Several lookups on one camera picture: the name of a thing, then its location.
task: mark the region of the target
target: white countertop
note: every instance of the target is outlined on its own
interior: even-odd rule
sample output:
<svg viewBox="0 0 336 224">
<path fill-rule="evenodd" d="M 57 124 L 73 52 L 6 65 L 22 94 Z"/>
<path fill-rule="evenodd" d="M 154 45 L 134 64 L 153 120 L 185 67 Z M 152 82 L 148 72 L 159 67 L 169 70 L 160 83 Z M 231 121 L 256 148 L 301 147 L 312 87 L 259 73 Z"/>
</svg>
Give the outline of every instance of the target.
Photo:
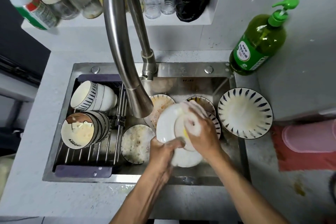
<svg viewBox="0 0 336 224">
<path fill-rule="evenodd" d="M 230 51 L 155 52 L 158 62 L 224 62 Z M 136 62 L 141 57 L 135 55 Z M 109 52 L 52 52 L 0 202 L 0 215 L 112 218 L 133 185 L 44 182 L 42 175 L 74 63 L 113 62 Z M 237 86 L 258 90 L 255 75 Z M 246 142 L 252 182 L 292 223 L 315 223 L 336 212 L 331 171 L 279 173 L 270 135 Z M 293 183 L 303 183 L 306 196 Z M 160 219 L 238 220 L 224 187 L 168 185 L 152 212 Z"/>
</svg>

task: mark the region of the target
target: kitchen sink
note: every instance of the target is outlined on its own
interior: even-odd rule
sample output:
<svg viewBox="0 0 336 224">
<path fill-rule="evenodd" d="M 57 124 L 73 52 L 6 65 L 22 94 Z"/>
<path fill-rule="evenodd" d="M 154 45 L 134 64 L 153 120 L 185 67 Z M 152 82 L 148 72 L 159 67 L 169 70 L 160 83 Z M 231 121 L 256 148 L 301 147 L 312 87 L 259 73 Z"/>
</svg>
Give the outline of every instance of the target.
<svg viewBox="0 0 336 224">
<path fill-rule="evenodd" d="M 141 77 L 142 63 L 136 63 L 135 66 Z M 157 77 L 154 77 L 153 81 L 142 81 L 146 92 L 149 96 L 167 94 L 176 103 L 189 97 L 202 96 L 212 102 L 217 109 L 221 96 L 235 87 L 234 76 L 229 71 L 228 63 L 158 63 L 157 67 Z M 106 113 L 113 121 L 111 135 L 108 139 L 81 150 L 69 149 L 62 142 L 61 125 L 67 115 L 76 112 L 69 107 L 71 95 L 80 83 L 86 80 L 110 86 L 116 94 L 119 94 L 121 90 L 122 81 L 114 63 L 74 64 L 43 180 L 136 183 L 144 172 L 146 163 L 131 164 L 120 155 L 117 165 L 113 165 L 117 138 L 116 107 Z M 128 108 L 123 131 L 136 124 L 146 125 L 144 119 L 132 116 Z M 234 165 L 249 179 L 245 141 L 233 136 L 222 127 L 220 142 Z M 175 167 L 168 183 L 222 186 L 212 167 L 204 160 L 194 167 Z"/>
</svg>

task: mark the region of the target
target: dish rack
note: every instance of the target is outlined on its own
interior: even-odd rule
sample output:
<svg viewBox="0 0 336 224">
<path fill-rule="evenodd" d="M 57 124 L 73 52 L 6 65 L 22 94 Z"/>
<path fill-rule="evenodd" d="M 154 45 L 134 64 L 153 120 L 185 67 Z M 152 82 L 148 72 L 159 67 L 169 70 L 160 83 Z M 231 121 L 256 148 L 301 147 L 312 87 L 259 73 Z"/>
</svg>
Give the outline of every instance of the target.
<svg viewBox="0 0 336 224">
<path fill-rule="evenodd" d="M 111 120 L 111 133 L 103 141 L 78 150 L 70 149 L 61 139 L 53 172 L 57 177 L 108 178 L 117 170 L 128 106 L 127 94 L 118 75 L 80 75 L 74 83 L 72 94 L 84 81 L 106 85 L 118 95 L 116 106 L 102 112 Z M 69 107 L 66 116 L 75 112 L 80 110 Z"/>
</svg>

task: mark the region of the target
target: green pump dispenser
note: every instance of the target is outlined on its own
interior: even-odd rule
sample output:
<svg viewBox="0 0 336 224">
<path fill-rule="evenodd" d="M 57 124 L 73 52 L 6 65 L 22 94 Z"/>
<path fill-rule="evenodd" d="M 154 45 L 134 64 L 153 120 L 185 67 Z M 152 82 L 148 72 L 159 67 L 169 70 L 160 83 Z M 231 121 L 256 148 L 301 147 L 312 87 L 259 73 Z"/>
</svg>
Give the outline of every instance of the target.
<svg viewBox="0 0 336 224">
<path fill-rule="evenodd" d="M 271 15 L 254 17 L 230 55 L 230 68 L 240 75 L 249 75 L 273 56 L 284 44 L 286 31 L 282 24 L 288 19 L 287 10 L 296 8 L 299 0 L 283 0 Z"/>
</svg>

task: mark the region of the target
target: faucet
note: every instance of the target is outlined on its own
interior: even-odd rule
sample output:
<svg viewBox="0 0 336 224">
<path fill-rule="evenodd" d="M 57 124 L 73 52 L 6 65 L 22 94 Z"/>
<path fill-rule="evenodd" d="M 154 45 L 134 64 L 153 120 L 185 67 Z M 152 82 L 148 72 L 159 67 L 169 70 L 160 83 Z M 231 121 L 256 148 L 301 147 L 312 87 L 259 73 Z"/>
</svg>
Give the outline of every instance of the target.
<svg viewBox="0 0 336 224">
<path fill-rule="evenodd" d="M 152 81 L 158 68 L 149 46 L 144 17 L 139 0 L 127 0 L 135 30 L 141 44 L 142 80 Z M 141 84 L 135 68 L 126 21 L 125 0 L 103 0 L 107 38 L 112 56 L 126 88 L 128 103 L 137 118 L 148 116 L 153 103 Z"/>
</svg>

